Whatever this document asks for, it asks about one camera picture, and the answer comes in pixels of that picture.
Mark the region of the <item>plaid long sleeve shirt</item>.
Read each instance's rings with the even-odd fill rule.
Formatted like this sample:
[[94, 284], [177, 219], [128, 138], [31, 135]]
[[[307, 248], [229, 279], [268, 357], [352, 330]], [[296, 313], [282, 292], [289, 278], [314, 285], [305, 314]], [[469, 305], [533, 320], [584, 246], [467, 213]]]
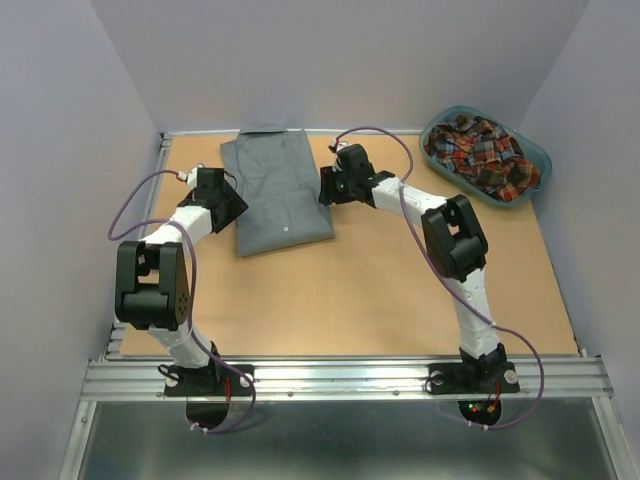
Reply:
[[540, 168], [513, 135], [486, 117], [460, 113], [440, 122], [424, 146], [447, 171], [499, 202], [514, 202], [540, 185]]

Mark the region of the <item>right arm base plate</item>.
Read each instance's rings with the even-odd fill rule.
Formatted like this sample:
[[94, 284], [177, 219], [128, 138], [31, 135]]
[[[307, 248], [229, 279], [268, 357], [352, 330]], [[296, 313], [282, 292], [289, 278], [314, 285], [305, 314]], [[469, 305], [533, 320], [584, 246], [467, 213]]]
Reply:
[[428, 391], [433, 395], [478, 396], [496, 393], [519, 393], [520, 385], [512, 362], [499, 366], [494, 372], [481, 373], [471, 364], [438, 362], [427, 365]]

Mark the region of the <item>grey long sleeve shirt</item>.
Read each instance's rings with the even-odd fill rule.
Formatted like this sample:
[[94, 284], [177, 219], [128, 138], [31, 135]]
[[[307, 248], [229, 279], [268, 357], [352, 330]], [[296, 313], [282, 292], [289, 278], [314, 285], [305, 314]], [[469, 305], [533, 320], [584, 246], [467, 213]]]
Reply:
[[220, 153], [248, 204], [236, 220], [240, 256], [335, 236], [329, 208], [318, 202], [320, 178], [305, 131], [244, 130]]

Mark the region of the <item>teal plastic basket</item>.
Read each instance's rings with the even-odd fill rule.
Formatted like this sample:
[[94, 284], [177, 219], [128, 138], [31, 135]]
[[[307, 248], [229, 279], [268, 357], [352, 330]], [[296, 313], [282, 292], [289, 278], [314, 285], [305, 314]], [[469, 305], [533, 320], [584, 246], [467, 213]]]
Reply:
[[[436, 126], [436, 124], [443, 122], [443, 121], [447, 121], [447, 120], [451, 120], [453, 119], [453, 117], [455, 117], [456, 115], [460, 114], [460, 113], [467, 113], [467, 114], [472, 114], [472, 115], [479, 115], [482, 117], [486, 117], [490, 120], [493, 120], [495, 122], [497, 122], [499, 125], [503, 126], [505, 128], [505, 130], [507, 131], [507, 133], [513, 135], [516, 140], [518, 141], [518, 143], [520, 144], [524, 155], [537, 167], [540, 168], [541, 170], [541, 181], [540, 181], [540, 185], [535, 188], [534, 190], [524, 194], [522, 197], [520, 197], [518, 200], [511, 202], [511, 203], [502, 203], [499, 202], [491, 197], [489, 197], [488, 195], [480, 192], [479, 190], [475, 189], [474, 187], [472, 187], [469, 184], [466, 184], [463, 182], [463, 180], [459, 179], [458, 177], [456, 177], [454, 174], [450, 173], [449, 171], [447, 171], [444, 167], [442, 167], [441, 165], [439, 165], [435, 159], [429, 157], [426, 153], [425, 150], [425, 146], [424, 146], [424, 141], [426, 140], [426, 137], [429, 133], [429, 131]], [[495, 207], [495, 208], [501, 208], [501, 209], [509, 209], [509, 208], [516, 208], [524, 203], [526, 203], [528, 200], [531, 199], [531, 197], [540, 190], [540, 188], [545, 184], [545, 182], [549, 179], [549, 177], [551, 176], [551, 172], [552, 172], [552, 162], [551, 159], [549, 157], [549, 155], [546, 153], [546, 151], [544, 151], [544, 149], [542, 149], [541, 147], [539, 147], [538, 145], [536, 145], [535, 143], [533, 143], [532, 141], [528, 140], [527, 138], [525, 138], [524, 136], [522, 136], [521, 134], [517, 133], [514, 129], [504, 125], [503, 123], [495, 120], [494, 118], [492, 118], [491, 116], [475, 109], [472, 107], [468, 107], [468, 106], [455, 106], [455, 107], [450, 107], [446, 110], [444, 110], [443, 112], [441, 112], [439, 115], [437, 115], [422, 131], [422, 133], [419, 136], [419, 147], [421, 152], [423, 153], [424, 157], [425, 157], [425, 163], [427, 164], [428, 167], [430, 167], [432, 170], [434, 170], [437, 174], [439, 174], [441, 177], [443, 177], [444, 179], [446, 179], [447, 181], [449, 181], [452, 185], [462, 189], [465, 193], [470, 194], [476, 198], [478, 198], [479, 200], [481, 200], [482, 202]]]

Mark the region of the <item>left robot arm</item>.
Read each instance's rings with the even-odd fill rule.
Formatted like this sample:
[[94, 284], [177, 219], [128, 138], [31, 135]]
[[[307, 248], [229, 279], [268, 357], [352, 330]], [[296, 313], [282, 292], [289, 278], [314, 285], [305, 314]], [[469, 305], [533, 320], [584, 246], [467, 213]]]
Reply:
[[187, 196], [156, 230], [139, 240], [108, 233], [118, 242], [115, 315], [154, 338], [171, 361], [159, 366], [167, 396], [230, 396], [235, 386], [252, 389], [250, 372], [220, 358], [216, 345], [195, 325], [196, 244], [235, 221], [248, 206], [234, 189], [232, 175], [199, 164], [174, 172]]

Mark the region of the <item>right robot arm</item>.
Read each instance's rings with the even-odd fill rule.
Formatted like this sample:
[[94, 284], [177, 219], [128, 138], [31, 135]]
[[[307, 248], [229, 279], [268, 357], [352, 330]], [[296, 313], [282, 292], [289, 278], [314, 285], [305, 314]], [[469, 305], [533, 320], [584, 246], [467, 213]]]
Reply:
[[461, 364], [438, 367], [435, 386], [462, 392], [500, 388], [510, 364], [486, 294], [488, 242], [469, 199], [429, 194], [389, 171], [377, 171], [360, 144], [334, 142], [330, 151], [335, 161], [320, 169], [320, 203], [358, 201], [402, 216], [437, 279], [453, 297]]

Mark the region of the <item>aluminium rail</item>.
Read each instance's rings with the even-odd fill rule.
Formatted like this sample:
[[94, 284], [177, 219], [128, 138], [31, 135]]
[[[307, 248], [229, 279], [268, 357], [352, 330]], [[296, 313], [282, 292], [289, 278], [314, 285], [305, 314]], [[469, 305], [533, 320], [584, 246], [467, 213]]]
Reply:
[[[307, 127], [294, 127], [288, 128], [288, 131], [297, 131], [304, 130], [308, 135], [311, 136], [331, 136], [335, 137], [341, 132], [343, 129], [332, 129], [332, 128], [307, 128]], [[397, 136], [418, 136], [422, 133], [423, 129], [388, 129], [389, 133], [392, 133]], [[168, 131], [161, 132], [160, 136], [162, 139], [173, 139], [177, 137], [210, 137], [210, 136], [231, 136], [235, 137], [239, 133], [242, 133], [242, 129], [213, 129], [213, 130], [182, 130], [182, 131]], [[355, 131], [356, 135], [381, 135], [382, 132], [375, 129], [362, 129]]]
[[[257, 400], [347, 401], [434, 400], [427, 380], [435, 356], [375, 357], [242, 357], [232, 365], [254, 368]], [[80, 398], [94, 402], [163, 401], [164, 377], [157, 367], [163, 358], [147, 361], [92, 361], [86, 369]], [[515, 399], [610, 397], [613, 387], [597, 357], [545, 356], [540, 362], [527, 356], [512, 359], [520, 389]]]

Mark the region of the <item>aluminium back rail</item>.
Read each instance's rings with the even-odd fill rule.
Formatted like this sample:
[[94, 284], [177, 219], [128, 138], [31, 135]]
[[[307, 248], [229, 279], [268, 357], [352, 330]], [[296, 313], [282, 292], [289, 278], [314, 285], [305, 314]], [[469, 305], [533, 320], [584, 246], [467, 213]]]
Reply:
[[[288, 128], [288, 131], [297, 131], [304, 130], [308, 135], [311, 136], [331, 136], [335, 137], [341, 132], [343, 129], [332, 129], [332, 128], [307, 128], [307, 127], [294, 127]], [[422, 133], [423, 129], [388, 129], [389, 133], [392, 133], [397, 136], [418, 136]], [[168, 131], [161, 132], [160, 136], [162, 139], [173, 139], [177, 137], [210, 137], [210, 136], [231, 136], [235, 137], [239, 133], [242, 133], [242, 129], [213, 129], [213, 130], [182, 130], [182, 131]], [[381, 135], [382, 132], [375, 129], [362, 129], [355, 131], [356, 135]]]

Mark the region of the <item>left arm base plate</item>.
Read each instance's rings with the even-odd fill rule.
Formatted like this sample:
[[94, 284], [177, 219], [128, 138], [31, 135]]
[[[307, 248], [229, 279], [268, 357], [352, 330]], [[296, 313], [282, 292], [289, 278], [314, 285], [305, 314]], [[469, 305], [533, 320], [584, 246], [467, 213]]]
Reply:
[[158, 372], [165, 380], [166, 397], [250, 397], [254, 366], [240, 364], [236, 369], [241, 375], [216, 364], [200, 369], [161, 364]]

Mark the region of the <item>aluminium front rail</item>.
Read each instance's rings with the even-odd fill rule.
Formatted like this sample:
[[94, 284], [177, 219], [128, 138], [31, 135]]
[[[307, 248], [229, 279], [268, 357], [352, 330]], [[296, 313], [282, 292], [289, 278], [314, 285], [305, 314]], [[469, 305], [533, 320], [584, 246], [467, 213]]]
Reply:
[[[375, 357], [242, 357], [232, 365], [254, 368], [257, 400], [347, 401], [434, 400], [427, 380], [435, 356]], [[86, 369], [80, 398], [94, 402], [163, 401], [164, 377], [157, 367], [163, 358], [147, 361], [92, 361]], [[597, 357], [545, 356], [540, 362], [527, 356], [512, 359], [520, 389], [515, 399], [610, 397], [613, 387]]]

